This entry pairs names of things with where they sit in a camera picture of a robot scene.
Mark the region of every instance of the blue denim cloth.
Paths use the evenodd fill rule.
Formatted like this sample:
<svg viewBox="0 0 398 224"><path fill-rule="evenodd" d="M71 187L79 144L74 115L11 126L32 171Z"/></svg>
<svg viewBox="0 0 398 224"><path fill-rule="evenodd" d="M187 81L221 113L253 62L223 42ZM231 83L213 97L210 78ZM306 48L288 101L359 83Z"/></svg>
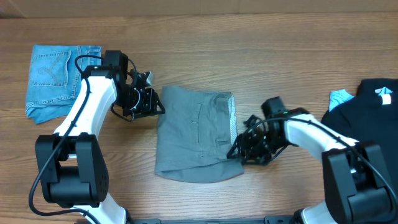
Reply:
<svg viewBox="0 0 398 224"><path fill-rule="evenodd" d="M80 73L75 58L89 54L101 56L98 46L35 45L30 60L26 93L26 115L36 124L67 115L80 92ZM101 65L96 58L81 58L82 70L87 65Z"/></svg>
<svg viewBox="0 0 398 224"><path fill-rule="evenodd" d="M390 89L388 89L387 87L377 89L374 92L378 93L379 96L381 96L383 94L392 93L392 91ZM338 106L344 102L347 102L348 100L350 100L352 98L354 98L354 96L347 93L347 91L345 89L332 91L330 93L329 111L332 111L336 106Z"/></svg>

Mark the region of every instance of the black fabric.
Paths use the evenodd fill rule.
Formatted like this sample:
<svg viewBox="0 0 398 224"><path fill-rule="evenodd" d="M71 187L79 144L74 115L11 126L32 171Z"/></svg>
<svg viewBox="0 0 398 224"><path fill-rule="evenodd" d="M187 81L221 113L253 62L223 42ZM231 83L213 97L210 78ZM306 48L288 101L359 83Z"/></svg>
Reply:
<svg viewBox="0 0 398 224"><path fill-rule="evenodd" d="M393 91L390 105L382 105L381 96L374 92L382 87ZM363 80L357 96L326 112L322 123L344 136L379 144L398 192L398 80Z"/></svg>

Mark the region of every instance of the gray cloth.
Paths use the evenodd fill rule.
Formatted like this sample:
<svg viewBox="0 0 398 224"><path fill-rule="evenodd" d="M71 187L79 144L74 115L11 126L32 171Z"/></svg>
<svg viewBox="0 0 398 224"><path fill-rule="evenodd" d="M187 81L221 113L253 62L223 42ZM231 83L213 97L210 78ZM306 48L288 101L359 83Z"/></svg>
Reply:
<svg viewBox="0 0 398 224"><path fill-rule="evenodd" d="M212 183L244 172L240 161L226 158L237 133L231 93L165 86L162 103L166 114L159 116L157 175Z"/></svg>

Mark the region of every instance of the wooden tabletop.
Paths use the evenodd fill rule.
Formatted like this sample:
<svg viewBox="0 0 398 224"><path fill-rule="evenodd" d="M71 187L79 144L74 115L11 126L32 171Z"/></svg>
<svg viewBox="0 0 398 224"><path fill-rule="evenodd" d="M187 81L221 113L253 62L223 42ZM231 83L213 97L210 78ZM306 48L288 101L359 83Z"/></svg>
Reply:
<svg viewBox="0 0 398 224"><path fill-rule="evenodd" d="M63 118L35 125L25 115L34 44L100 45L121 50L154 88L231 91L239 132L260 106L281 96L288 108L321 118L329 93L354 94L364 78L397 78L398 13L0 19L0 223L73 223L79 215L39 217L27 205L38 173L34 143ZM322 167L289 147L267 167L215 184L154 174L157 117L127 123L110 112L99 135L109 192L134 218L164 220L291 215L323 199ZM35 194L40 210L56 211Z"/></svg>

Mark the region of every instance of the garment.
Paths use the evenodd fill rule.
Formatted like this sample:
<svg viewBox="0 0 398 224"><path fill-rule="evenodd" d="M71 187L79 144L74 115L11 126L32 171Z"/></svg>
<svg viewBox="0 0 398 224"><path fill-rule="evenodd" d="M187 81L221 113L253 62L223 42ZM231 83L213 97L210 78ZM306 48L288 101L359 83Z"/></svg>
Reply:
<svg viewBox="0 0 398 224"><path fill-rule="evenodd" d="M101 56L98 46L35 45L30 60L26 93L26 115L36 124L67 115L80 91L80 73L75 58L89 54ZM96 58L81 58L79 66L101 65Z"/></svg>
<svg viewBox="0 0 398 224"><path fill-rule="evenodd" d="M392 91L387 87L375 89L374 92L379 96L392 93ZM332 91L330 93L329 111L332 111L336 106L345 103L352 98L354 98L354 96L347 93L345 89Z"/></svg>
<svg viewBox="0 0 398 224"><path fill-rule="evenodd" d="M237 135L233 101L231 93L163 87L155 173L195 183L242 174L241 162L226 158Z"/></svg>
<svg viewBox="0 0 398 224"><path fill-rule="evenodd" d="M391 103L385 105L383 97L375 94L384 86L392 91ZM398 192L398 80L363 80L357 96L326 112L322 123L344 136L379 144L392 186Z"/></svg>

